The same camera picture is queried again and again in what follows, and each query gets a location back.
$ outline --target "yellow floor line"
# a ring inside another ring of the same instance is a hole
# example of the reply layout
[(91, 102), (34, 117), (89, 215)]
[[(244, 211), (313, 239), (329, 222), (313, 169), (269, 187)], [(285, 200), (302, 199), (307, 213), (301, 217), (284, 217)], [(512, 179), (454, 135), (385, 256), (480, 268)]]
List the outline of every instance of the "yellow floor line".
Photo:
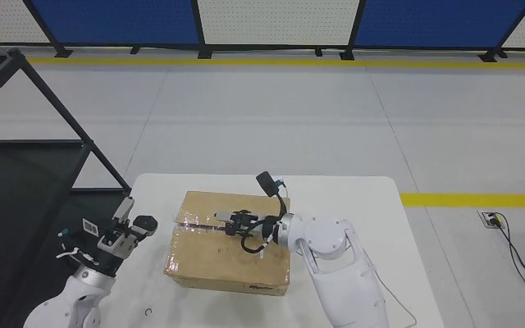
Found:
[(525, 207), (525, 194), (400, 194), (406, 207)]
[(193, 58), (52, 58), (30, 57), (31, 64), (137, 66), (369, 66), (387, 68), (525, 69), (525, 62), (341, 61), (314, 59), (193, 59)]

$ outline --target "electrical outlet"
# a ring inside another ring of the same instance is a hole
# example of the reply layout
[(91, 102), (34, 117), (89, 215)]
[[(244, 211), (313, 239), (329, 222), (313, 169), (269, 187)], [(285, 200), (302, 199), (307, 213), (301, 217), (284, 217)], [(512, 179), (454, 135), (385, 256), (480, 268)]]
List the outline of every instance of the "electrical outlet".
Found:
[(483, 225), (487, 229), (498, 229), (497, 225), (493, 225), (491, 223), (491, 219), (496, 218), (500, 221), (501, 229), (505, 228), (504, 222), (501, 220), (501, 218), (494, 212), (484, 212), (484, 211), (477, 211), (477, 214), (479, 214), (479, 218), (482, 219)]

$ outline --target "blue partition panel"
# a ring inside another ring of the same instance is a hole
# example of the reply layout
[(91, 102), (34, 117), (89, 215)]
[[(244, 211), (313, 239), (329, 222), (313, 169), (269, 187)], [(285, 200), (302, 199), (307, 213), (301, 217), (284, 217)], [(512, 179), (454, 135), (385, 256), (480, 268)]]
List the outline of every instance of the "blue partition panel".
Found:
[(489, 48), (525, 0), (367, 0), (356, 47)]
[(59, 43), (197, 44), (190, 0), (33, 0)]

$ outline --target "power cord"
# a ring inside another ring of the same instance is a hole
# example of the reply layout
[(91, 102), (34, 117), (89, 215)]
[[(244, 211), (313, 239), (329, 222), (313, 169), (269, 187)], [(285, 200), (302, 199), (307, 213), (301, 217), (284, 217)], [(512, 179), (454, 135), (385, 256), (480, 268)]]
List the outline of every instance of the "power cord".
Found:
[[(367, 251), (364, 251), (364, 255), (367, 257), (368, 261), (370, 263), (373, 263), (372, 260), (370, 259), (370, 257), (368, 256), (368, 253)], [(414, 316), (408, 309), (407, 307), (405, 307), (401, 301), (399, 300), (399, 298), (397, 298), (397, 296), (395, 296), (394, 293), (392, 293), (392, 291), (390, 290), (390, 288), (388, 288), (385, 284), (385, 282), (383, 281), (383, 279), (381, 279), (381, 277), (379, 276), (379, 273), (377, 273), (377, 269), (374, 270), (374, 273), (376, 274), (376, 277), (377, 279), (379, 280), (379, 282), (381, 283), (381, 285), (383, 285), (383, 287), (385, 287), (385, 289), (388, 291), (388, 293), (390, 295), (392, 295), (392, 297), (395, 299), (395, 301), (404, 309), (405, 312), (407, 312), (411, 317), (412, 317), (412, 320), (413, 320), (413, 323), (406, 326), (405, 328), (412, 328), (412, 327), (415, 327), (418, 325), (418, 319), (416, 318), (416, 316)]]
[[(507, 234), (504, 232), (504, 230), (501, 228), (501, 222), (500, 220), (498, 220), (497, 217), (495, 217), (496, 215), (500, 215), (501, 217), (503, 217), (503, 219), (505, 220), (505, 224), (507, 225)], [(522, 272), (519, 270), (519, 267), (518, 267), (518, 264), (516, 264), (516, 259), (514, 258), (514, 253), (516, 253), (516, 257), (518, 258), (518, 261), (519, 261), (519, 264), (522, 266), (523, 269), (525, 269), (525, 264), (523, 264), (523, 260), (522, 258), (519, 256), (519, 253), (518, 253), (518, 250), (514, 247), (514, 245), (512, 244), (512, 242), (510, 241), (510, 225), (509, 225), (509, 221), (507, 220), (507, 218), (499, 213), (499, 212), (495, 212), (494, 213), (494, 217), (491, 218), (489, 220), (489, 222), (495, 226), (498, 227), (498, 229), (501, 231), (501, 233), (503, 234), (503, 236), (505, 237), (505, 239), (507, 239), (507, 241), (509, 242), (509, 251), (510, 251), (510, 257), (512, 258), (512, 263), (514, 264), (514, 267), (516, 268), (516, 271), (518, 272), (519, 276), (522, 278), (523, 282), (525, 282), (525, 278), (523, 278), (523, 274)]]

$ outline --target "cardboard box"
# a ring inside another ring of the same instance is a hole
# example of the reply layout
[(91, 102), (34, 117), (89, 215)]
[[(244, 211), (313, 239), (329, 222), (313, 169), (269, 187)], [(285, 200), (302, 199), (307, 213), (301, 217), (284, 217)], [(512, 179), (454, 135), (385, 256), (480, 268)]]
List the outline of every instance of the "cardboard box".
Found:
[[(246, 253), (239, 236), (228, 236), (215, 212), (249, 210), (279, 214), (279, 201), (266, 196), (189, 191), (176, 218), (164, 273), (189, 288), (284, 295), (290, 283), (290, 252), (275, 243), (262, 254)], [(258, 237), (247, 239), (256, 248)]]

